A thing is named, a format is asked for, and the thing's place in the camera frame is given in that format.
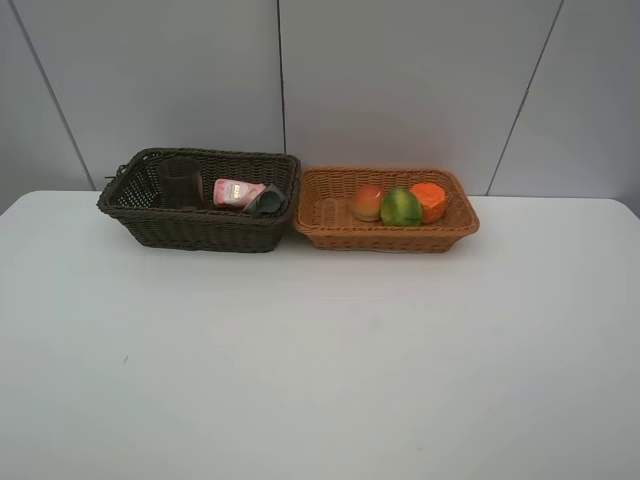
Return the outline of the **red yellow mango fruit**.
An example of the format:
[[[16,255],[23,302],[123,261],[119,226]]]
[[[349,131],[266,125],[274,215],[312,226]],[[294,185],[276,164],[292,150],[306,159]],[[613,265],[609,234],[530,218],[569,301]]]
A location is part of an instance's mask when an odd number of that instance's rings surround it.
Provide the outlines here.
[[[364,222],[381,220],[381,205],[386,191],[377,185],[363,185],[358,187],[351,199],[352,215]]]

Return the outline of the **black bottle green label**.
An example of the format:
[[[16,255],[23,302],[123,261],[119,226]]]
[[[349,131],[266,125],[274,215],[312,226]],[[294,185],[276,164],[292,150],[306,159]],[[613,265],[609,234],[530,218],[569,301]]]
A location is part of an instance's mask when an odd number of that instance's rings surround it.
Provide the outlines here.
[[[279,211],[284,200],[283,192],[275,184],[270,184],[244,207],[243,212],[254,218],[271,215]]]

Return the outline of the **green fruit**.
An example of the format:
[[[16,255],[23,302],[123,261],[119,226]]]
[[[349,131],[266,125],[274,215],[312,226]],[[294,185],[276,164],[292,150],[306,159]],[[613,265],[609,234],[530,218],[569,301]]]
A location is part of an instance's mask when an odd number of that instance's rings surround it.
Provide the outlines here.
[[[382,223],[391,227],[418,227],[423,213],[417,197],[406,188],[390,189],[381,202]]]

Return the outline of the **pink lotion bottle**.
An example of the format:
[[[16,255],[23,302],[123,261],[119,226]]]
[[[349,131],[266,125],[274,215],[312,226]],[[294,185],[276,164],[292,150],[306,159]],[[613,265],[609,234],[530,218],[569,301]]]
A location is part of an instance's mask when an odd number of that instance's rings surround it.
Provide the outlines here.
[[[213,204],[220,208],[244,209],[265,189],[264,184],[220,178],[214,183]]]

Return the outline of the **orange tangerine fruit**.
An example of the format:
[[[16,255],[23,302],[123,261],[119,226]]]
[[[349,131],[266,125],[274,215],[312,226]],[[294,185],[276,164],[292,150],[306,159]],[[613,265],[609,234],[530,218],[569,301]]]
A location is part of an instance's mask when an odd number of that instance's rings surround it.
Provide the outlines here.
[[[419,183],[410,188],[422,209],[422,223],[431,224],[439,221],[447,208],[448,197],[443,187],[436,183]]]

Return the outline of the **translucent purple plastic cup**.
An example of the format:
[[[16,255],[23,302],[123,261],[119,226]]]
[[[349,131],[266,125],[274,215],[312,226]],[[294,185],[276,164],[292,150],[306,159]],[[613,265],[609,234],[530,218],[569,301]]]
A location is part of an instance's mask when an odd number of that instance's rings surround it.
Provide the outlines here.
[[[167,208],[198,210],[204,207],[204,184],[196,159],[166,158],[159,163],[157,172]]]

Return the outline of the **light orange wicker basket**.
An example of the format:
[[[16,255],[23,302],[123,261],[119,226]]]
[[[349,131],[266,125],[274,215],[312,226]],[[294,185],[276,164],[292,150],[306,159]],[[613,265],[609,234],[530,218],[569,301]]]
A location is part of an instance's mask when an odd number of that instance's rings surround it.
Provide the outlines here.
[[[435,183],[447,194],[444,215],[416,227],[366,222],[350,211],[356,190],[365,185],[409,188]],[[434,168],[314,167],[302,174],[294,215],[296,230],[324,250],[443,253],[477,232],[479,219],[458,179]]]

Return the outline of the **dark brown wicker basket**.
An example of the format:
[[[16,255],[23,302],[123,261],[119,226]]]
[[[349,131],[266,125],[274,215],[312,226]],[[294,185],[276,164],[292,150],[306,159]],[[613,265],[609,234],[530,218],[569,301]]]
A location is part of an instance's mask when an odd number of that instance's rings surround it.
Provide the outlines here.
[[[212,199],[202,209],[166,206],[158,167],[164,160],[198,162],[204,193],[211,196],[220,178],[275,185],[283,205],[270,215],[253,217],[217,208]],[[147,148],[119,167],[97,202],[143,246],[178,250],[265,253],[279,244],[291,220],[301,185],[300,160],[292,155],[198,148]]]

